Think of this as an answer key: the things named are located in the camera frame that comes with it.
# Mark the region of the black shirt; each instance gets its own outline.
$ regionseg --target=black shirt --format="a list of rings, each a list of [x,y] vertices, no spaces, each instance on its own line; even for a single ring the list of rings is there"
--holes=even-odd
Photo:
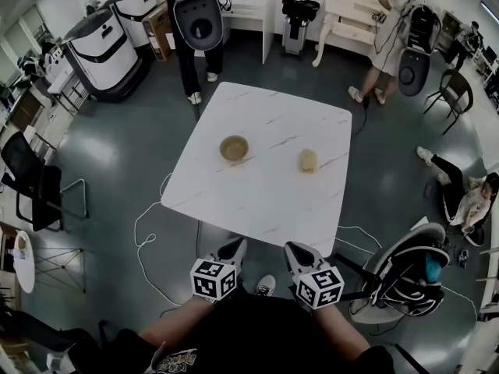
[[[151,362],[154,349],[144,351],[127,342],[124,356],[141,359],[140,372]],[[175,351],[160,349],[152,361],[154,373],[394,373],[391,356],[383,347],[364,352],[355,362],[340,359],[317,321],[294,301],[248,295],[217,305]]]

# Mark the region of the tiled floor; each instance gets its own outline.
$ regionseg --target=tiled floor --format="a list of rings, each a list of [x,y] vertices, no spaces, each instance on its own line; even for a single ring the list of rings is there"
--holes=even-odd
[[[320,101],[353,113],[355,132],[363,121],[363,109],[346,90],[359,85],[369,67],[364,58],[328,48],[318,69],[311,65],[315,51],[308,46],[305,59],[282,58],[276,42],[265,65],[261,45],[253,35],[232,35],[225,49],[225,70],[220,81],[244,83]],[[198,61],[204,104],[217,84],[204,80],[204,63]],[[106,319],[114,328],[139,330],[171,307],[143,278],[133,243],[134,220],[160,199],[159,187],[170,173],[195,127],[193,110],[182,92],[176,57],[151,68],[138,90],[121,104],[87,103],[63,138],[56,160],[63,170],[63,184],[85,178],[90,187],[90,219],[68,221],[67,232],[41,231],[36,247],[85,249],[87,293],[37,284],[25,295],[25,310],[60,328],[83,326],[96,334],[97,322]],[[446,135],[448,110],[437,105],[423,117],[424,97],[437,89],[444,63],[436,56],[426,89],[415,98],[395,96],[385,108],[372,103],[366,128],[352,141],[349,174],[340,224],[359,225],[390,245],[422,216],[443,223],[436,207],[435,180],[415,155],[417,145],[432,149],[460,166],[467,175],[485,174],[470,118],[462,118]],[[425,193],[426,185],[430,192]],[[66,201],[76,208],[75,194]],[[138,226],[138,238],[155,232],[157,241],[141,251],[150,279],[176,302],[191,294],[189,270],[196,258],[197,222],[155,206]],[[205,254],[223,245],[227,231],[204,225],[200,251]],[[340,230],[338,237],[365,249],[376,246],[362,233]],[[446,268],[443,282],[478,303],[487,258],[478,250],[452,238],[459,248],[470,250],[466,270]],[[359,263],[368,255],[336,243],[334,250]],[[357,282],[341,268],[347,286]],[[253,290],[266,273],[278,280],[276,295],[290,298],[291,278],[282,250],[257,240],[249,241],[243,269],[245,286]],[[345,311],[346,304],[340,308]],[[371,337],[372,326],[358,328],[374,343],[398,342],[433,374],[452,372],[462,355],[475,316],[471,305],[447,293],[439,309],[419,319],[405,319],[383,337]],[[393,352],[398,373],[412,370]]]

